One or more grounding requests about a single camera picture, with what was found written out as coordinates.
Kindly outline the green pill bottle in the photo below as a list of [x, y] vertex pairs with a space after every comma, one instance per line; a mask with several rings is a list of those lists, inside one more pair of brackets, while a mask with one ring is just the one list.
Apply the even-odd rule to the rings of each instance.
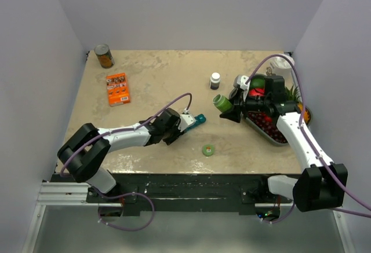
[[221, 94], [216, 95], [213, 98], [212, 102], [213, 102], [213, 105], [221, 113], [227, 112], [232, 108], [232, 104], [230, 103], [230, 101], [224, 95], [221, 95]]

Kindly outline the teal weekly pill organizer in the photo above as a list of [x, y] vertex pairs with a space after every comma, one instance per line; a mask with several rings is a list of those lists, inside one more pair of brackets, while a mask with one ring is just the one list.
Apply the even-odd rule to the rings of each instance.
[[199, 115], [195, 116], [194, 118], [195, 118], [195, 123], [193, 125], [187, 127], [184, 131], [185, 133], [194, 129], [194, 128], [196, 128], [196, 127], [198, 127], [198, 126], [200, 126], [200, 125], [202, 125], [202, 124], [204, 124], [206, 122], [206, 117], [205, 117], [204, 114], [199, 114]]

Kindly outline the green bottle cap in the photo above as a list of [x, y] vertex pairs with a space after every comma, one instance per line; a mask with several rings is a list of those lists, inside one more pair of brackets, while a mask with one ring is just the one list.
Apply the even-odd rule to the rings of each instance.
[[207, 144], [202, 147], [202, 153], [206, 157], [212, 156], [215, 152], [215, 148], [212, 144]]

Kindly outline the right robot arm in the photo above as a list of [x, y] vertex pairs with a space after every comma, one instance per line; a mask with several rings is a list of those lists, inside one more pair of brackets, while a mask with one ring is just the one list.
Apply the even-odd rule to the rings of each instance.
[[267, 115], [296, 154], [301, 175], [297, 179], [269, 176], [267, 183], [258, 188], [259, 198], [270, 203], [280, 195], [293, 200], [301, 212], [342, 206], [348, 177], [345, 165], [334, 163], [321, 150], [301, 117], [300, 108], [288, 100], [284, 78], [270, 75], [263, 79], [264, 92], [256, 96], [250, 95], [250, 79], [239, 75], [229, 97], [217, 95], [213, 99], [220, 117], [233, 122], [239, 123], [252, 112]]

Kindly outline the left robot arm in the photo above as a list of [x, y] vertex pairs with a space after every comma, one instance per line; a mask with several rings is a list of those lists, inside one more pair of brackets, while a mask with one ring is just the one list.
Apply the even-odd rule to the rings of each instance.
[[99, 129], [86, 123], [59, 149], [57, 157], [75, 182], [86, 182], [99, 190], [105, 201], [114, 202], [120, 188], [113, 175], [101, 166], [109, 153], [161, 141], [170, 145], [194, 123], [195, 118], [188, 112], [179, 114], [171, 108], [152, 122], [140, 121], [123, 128]]

